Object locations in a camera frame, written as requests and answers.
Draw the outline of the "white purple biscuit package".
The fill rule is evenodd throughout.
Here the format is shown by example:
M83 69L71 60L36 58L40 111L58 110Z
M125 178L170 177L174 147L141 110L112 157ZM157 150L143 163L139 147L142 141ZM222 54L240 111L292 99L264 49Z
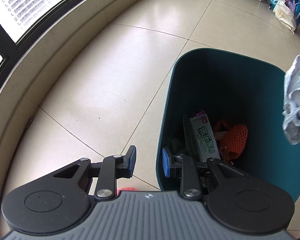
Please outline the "white purple biscuit package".
M190 124L201 162L209 158L220 159L217 142L207 114L202 111L190 119Z

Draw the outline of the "silver grey wrapper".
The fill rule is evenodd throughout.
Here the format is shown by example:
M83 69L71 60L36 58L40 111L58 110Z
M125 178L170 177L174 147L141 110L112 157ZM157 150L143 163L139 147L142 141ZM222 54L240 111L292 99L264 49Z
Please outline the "silver grey wrapper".
M300 143L300 55L284 78L283 132L291 145Z

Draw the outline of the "dark green trash bin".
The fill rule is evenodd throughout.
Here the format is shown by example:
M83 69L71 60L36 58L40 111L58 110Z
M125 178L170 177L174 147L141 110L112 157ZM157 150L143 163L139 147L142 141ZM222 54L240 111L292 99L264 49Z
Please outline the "dark green trash bin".
M177 141L185 148L183 116L204 111L212 125L243 124L248 138L234 166L300 197L300 144L291 145L283 129L283 82L279 67L244 55L199 48L175 63L159 135L156 173L162 190L179 190L180 181L166 178L162 149Z

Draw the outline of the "pink fluffy mat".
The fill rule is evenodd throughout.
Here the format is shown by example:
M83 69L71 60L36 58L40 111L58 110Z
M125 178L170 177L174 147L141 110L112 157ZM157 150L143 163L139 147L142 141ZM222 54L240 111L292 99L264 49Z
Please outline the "pink fluffy mat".
M116 194L119 195L123 191L138 191L138 189L136 189L134 187L122 187L117 190Z

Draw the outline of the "orange foam fruit net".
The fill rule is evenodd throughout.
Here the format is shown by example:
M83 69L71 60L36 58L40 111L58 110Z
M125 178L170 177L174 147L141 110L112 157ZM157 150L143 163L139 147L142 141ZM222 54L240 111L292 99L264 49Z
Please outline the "orange foam fruit net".
M243 152L248 138L248 128L243 124L229 126L225 120L218 121L213 129L222 160L231 164Z

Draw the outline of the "white plastic shopping bag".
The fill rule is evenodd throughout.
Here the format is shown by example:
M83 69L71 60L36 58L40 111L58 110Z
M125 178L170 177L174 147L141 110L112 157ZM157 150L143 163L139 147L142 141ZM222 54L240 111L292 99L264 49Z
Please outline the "white plastic shopping bag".
M295 0L274 0L275 17L292 33L295 32L297 19L300 17L300 2Z

